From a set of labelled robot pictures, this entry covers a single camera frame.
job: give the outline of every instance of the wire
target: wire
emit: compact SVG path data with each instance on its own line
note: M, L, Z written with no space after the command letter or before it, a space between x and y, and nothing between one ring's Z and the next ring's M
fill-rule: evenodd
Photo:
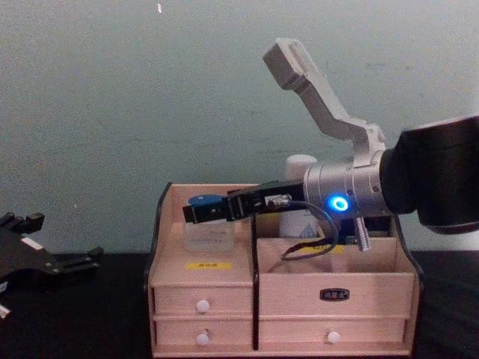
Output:
M309 212L318 220L326 219L328 221L329 226L331 227L332 230L332 242L330 242L331 239L321 239L319 241L313 241L313 242L303 242L299 243L297 245L294 245L293 247L288 248L282 255L281 255L281 260L283 261L291 261L291 260L306 260L308 258L313 258L313 257L318 257L322 256L330 251L336 246L339 240L339 230L332 218L326 213L323 209L321 209L318 206L315 206L314 204L302 201L302 200L289 200L287 202L288 205L294 205L294 206L303 206L309 209ZM303 254L301 256L294 256L294 257L288 257L287 255L293 252L298 251L301 248L305 247L316 247L318 245L327 245L330 244L330 246L327 247L327 249L312 253L312 254Z

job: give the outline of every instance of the wooden organizer box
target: wooden organizer box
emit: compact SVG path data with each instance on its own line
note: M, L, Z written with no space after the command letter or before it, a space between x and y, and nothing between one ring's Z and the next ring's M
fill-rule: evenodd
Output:
M248 186L166 187L145 271L153 356L412 355L421 270L397 218L368 252L348 245L282 262L295 240L276 238L277 215L235 222L232 251L185 249L186 201ZM337 288L349 298L320 299L321 290Z

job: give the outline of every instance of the green-gray wall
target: green-gray wall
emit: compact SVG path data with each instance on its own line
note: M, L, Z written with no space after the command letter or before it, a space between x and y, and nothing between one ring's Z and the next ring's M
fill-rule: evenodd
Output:
M263 182L329 162L261 56L301 40L346 110L400 131L479 109L476 1L0 1L0 212L54 252L146 251L168 181ZM479 248L401 217L413 249Z

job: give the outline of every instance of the white drawer knob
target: white drawer knob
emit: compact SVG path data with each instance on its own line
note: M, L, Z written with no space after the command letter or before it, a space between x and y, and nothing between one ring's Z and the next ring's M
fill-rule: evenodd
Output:
M210 303L208 303L208 301L199 301L196 304L196 310L199 313L206 313L208 310L210 310Z
M332 344L339 343L341 341L341 334L337 331L330 331L328 333L328 341Z
M200 346L207 346L208 344L210 344L210 337L208 337L208 333L204 331L203 333L199 334L196 337L196 342Z

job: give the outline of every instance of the black tabletop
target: black tabletop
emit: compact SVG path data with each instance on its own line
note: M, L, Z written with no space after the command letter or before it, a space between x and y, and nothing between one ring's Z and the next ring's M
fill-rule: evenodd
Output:
M415 358L479 358L478 252L415 252L426 276ZM0 358L151 358L146 254L107 254L97 276L0 298Z

